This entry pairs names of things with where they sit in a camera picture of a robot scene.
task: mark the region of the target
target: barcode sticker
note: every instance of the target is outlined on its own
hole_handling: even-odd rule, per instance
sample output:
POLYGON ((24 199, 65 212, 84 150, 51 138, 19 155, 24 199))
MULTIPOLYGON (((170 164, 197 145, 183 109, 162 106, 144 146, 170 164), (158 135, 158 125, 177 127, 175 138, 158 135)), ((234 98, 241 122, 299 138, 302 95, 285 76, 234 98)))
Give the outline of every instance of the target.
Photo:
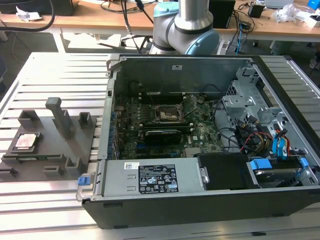
POLYGON ((125 162, 124 169, 138 169, 139 162, 125 162))

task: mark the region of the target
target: computer case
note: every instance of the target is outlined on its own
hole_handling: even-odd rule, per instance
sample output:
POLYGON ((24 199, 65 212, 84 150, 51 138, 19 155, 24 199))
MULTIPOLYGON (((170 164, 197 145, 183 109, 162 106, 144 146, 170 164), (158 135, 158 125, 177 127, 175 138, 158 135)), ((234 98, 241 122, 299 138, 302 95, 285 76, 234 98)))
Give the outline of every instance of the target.
POLYGON ((209 11, 213 14, 214 29, 228 28, 235 3, 235 0, 210 0, 209 11))
MULTIPOLYGON (((55 14, 58 16, 72 16, 79 0, 53 0, 55 14)), ((26 12, 51 14, 49 0, 0 0, 0 12, 3 14, 16 13, 16 7, 26 12)))

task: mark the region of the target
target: desk leg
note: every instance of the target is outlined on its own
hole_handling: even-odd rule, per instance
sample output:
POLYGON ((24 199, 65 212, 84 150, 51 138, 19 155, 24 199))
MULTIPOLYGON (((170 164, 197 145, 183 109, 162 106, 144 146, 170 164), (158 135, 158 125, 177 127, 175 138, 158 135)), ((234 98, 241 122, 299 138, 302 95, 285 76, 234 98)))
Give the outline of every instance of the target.
POLYGON ((64 45, 65 39, 62 36, 62 34, 59 32, 53 32, 52 35, 53 35, 56 47, 58 48, 58 52, 65 54, 66 53, 65 45, 64 45))
POLYGON ((5 31, 0 31, 0 40, 1 40, 1 42, 8 41, 8 37, 7 37, 6 33, 5 33, 5 31))

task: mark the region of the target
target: white paper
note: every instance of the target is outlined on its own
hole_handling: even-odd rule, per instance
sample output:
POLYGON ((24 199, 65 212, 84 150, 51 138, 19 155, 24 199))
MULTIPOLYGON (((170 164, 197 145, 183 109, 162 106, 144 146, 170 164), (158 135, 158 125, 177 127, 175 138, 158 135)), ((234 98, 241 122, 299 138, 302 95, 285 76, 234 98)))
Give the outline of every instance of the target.
POLYGON ((16 15, 25 22, 29 21, 34 21, 34 20, 39 20, 42 19, 42 17, 39 15, 38 12, 27 12, 27 11, 22 11, 19 9, 17 6, 16 8, 16 15))
POLYGON ((303 21, 303 20, 305 20, 306 18, 309 18, 311 15, 312 15, 312 13, 310 13, 310 12, 299 11, 299 12, 294 16, 294 18, 303 21))

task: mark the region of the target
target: blue tab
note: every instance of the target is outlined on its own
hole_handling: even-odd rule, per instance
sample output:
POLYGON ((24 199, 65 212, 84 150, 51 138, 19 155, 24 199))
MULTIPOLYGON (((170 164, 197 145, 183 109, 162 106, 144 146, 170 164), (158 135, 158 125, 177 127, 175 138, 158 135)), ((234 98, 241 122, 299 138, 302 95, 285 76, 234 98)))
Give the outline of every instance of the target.
POLYGON ((255 160, 252 160, 252 161, 250 162, 250 165, 251 165, 252 170, 258 169, 258 166, 256 165, 255 160))
POLYGON ((78 186, 89 186, 90 185, 90 177, 89 176, 81 176, 78 178, 78 186))
POLYGON ((285 146, 285 139, 284 138, 281 138, 280 139, 280 143, 279 143, 279 148, 278 148, 278 156, 279 157, 282 157, 282 159, 285 159, 283 158, 284 157, 284 146, 285 146))
POLYGON ((250 162, 252 170, 257 169, 272 169, 269 159, 267 158, 256 158, 250 162))
POLYGON ((309 166, 307 159, 305 159, 304 157, 300 158, 300 163, 302 164, 303 168, 309 166))
POLYGON ((276 154, 277 153, 277 144, 278 144, 278 134, 274 136, 274 139, 273 139, 273 143, 272 143, 272 152, 273 154, 276 154))

